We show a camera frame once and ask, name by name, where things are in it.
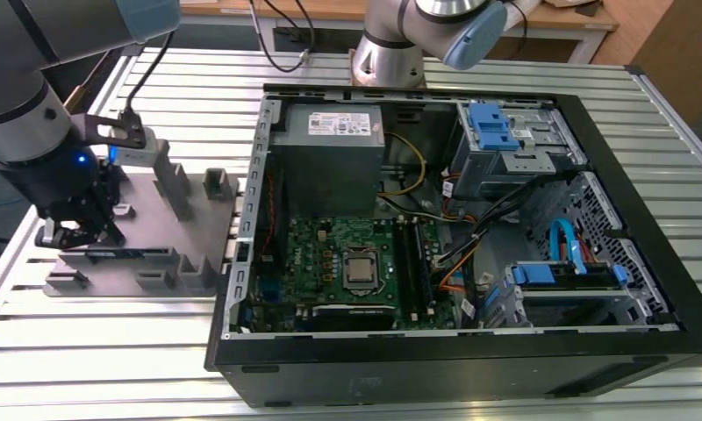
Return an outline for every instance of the blue latch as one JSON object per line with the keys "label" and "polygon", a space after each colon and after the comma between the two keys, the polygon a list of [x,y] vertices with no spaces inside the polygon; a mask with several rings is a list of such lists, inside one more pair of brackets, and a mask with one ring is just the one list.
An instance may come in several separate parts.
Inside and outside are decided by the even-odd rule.
{"label": "blue latch", "polygon": [[512,138],[510,121],[492,103],[470,103],[468,119],[479,135],[479,147],[486,151],[516,151],[519,142]]}
{"label": "blue latch", "polygon": [[512,267],[512,278],[516,285],[555,284],[554,274],[548,265],[516,265]]}
{"label": "blue latch", "polygon": [[622,265],[612,265],[612,274],[616,276],[616,281],[619,281],[619,286],[625,287],[630,278],[627,277],[627,269]]}

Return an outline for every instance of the red cable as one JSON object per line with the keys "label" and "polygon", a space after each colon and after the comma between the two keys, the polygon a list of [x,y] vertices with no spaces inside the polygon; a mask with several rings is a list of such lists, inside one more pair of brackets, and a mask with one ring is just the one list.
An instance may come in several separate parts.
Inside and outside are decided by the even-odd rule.
{"label": "red cable", "polygon": [[271,229],[268,230],[268,238],[265,239],[265,244],[261,245],[260,254],[257,255],[257,261],[261,260],[261,256],[265,253],[265,250],[268,249],[268,245],[271,244],[271,238],[272,238],[272,230],[276,224],[276,209],[275,204],[272,202],[272,177],[268,175],[268,197],[271,202]]}

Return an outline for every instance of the green circuit board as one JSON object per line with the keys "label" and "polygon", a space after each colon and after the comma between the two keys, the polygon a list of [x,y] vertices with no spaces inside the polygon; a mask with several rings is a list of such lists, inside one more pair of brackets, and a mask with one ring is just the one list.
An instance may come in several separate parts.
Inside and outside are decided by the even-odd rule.
{"label": "green circuit board", "polygon": [[[452,320],[450,303],[436,303],[420,316],[403,314],[395,265],[391,219],[296,218],[289,221],[285,277],[280,301],[299,307],[319,303],[365,303],[396,309],[396,329],[436,329]],[[438,227],[417,222],[431,258],[440,252]],[[377,288],[344,288],[344,253],[372,253],[376,259]]]}

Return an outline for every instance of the power cord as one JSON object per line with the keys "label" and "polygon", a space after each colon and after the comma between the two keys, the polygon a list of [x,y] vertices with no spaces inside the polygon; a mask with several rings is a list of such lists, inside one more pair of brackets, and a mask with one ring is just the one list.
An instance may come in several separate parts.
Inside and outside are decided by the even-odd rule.
{"label": "power cord", "polygon": [[[288,20],[291,25],[296,29],[299,29],[299,26],[296,25],[293,20],[291,20],[288,15],[285,13],[283,13],[283,11],[280,11],[280,9],[271,3],[271,1],[269,0],[264,0],[264,2],[271,7],[271,9],[273,9],[273,11],[276,13],[279,13],[280,16],[284,19]],[[315,25],[312,24],[312,19],[308,16],[307,10],[304,9],[304,5],[301,4],[300,0],[295,0],[295,2],[296,2],[296,6],[301,10],[301,14],[304,15],[304,19],[307,20],[307,23],[308,23],[309,42],[308,42],[308,48],[299,55],[299,62],[291,68],[283,68],[279,65],[279,63],[276,63],[276,61],[272,59],[271,53],[268,52],[268,48],[265,47],[265,40],[261,37],[260,23],[257,22],[257,12],[255,11],[255,0],[249,0],[249,13],[251,13],[251,16],[252,16],[252,26],[255,27],[255,32],[257,33],[257,41],[260,42],[261,51],[265,54],[265,58],[271,62],[271,65],[276,68],[276,70],[279,70],[283,73],[291,73],[297,68],[300,68],[301,65],[308,61],[309,53],[312,53],[312,51],[315,50],[315,42],[316,42],[316,40],[315,40]]]}
{"label": "power cord", "polygon": [[172,39],[174,38],[174,32],[172,31],[165,36],[164,40],[164,46],[161,46],[161,51],[158,51],[158,54],[156,58],[153,59],[153,62],[150,63],[150,66],[148,67],[148,70],[142,74],[142,77],[140,77],[140,80],[137,81],[137,84],[128,95],[128,100],[125,102],[125,112],[133,112],[132,110],[132,100],[134,99],[137,92],[140,91],[140,88],[142,88],[142,85],[145,85],[145,82],[148,81],[148,77],[153,74],[153,70],[156,70],[156,67],[158,63],[161,62],[161,59],[164,59],[165,52],[168,51],[168,48],[172,45]]}
{"label": "power cord", "polygon": [[515,4],[515,0],[507,0],[504,3],[511,4],[512,7],[516,9],[516,12],[519,13],[519,16],[523,17],[523,34],[519,38],[519,44],[516,45],[515,52],[504,59],[504,60],[512,60],[523,51],[523,48],[526,47],[526,43],[527,43],[527,16],[523,10],[519,8],[519,6]]}

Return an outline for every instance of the wire bundle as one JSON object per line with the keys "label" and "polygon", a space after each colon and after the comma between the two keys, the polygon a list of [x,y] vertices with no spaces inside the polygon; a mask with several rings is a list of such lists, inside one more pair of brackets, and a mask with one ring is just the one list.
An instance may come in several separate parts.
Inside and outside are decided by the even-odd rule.
{"label": "wire bundle", "polygon": [[[293,22],[293,19],[289,18],[289,16],[275,6],[275,4],[271,2],[271,0],[263,0],[268,7],[289,22],[291,26],[296,30],[299,30],[299,25],[296,25],[296,22]],[[271,65],[283,73],[291,73],[297,68],[301,67],[301,65],[307,62],[307,58],[309,53],[315,51],[315,25],[312,24],[312,19],[308,16],[307,10],[304,9],[304,5],[299,0],[295,0],[296,6],[299,7],[299,10],[301,11],[301,14],[304,15],[304,19],[307,20],[308,24],[308,30],[309,30],[309,42],[308,42],[308,48],[304,50],[301,55],[299,56],[297,63],[289,67],[283,68],[279,63],[272,59],[271,53],[268,52],[268,48],[265,47],[265,40],[261,37],[261,30],[260,30],[260,23],[257,22],[257,12],[255,11],[255,0],[249,0],[249,13],[252,17],[252,26],[255,27],[255,32],[257,33],[257,42],[260,42],[260,48],[263,53],[265,54],[265,58],[271,62]]]}

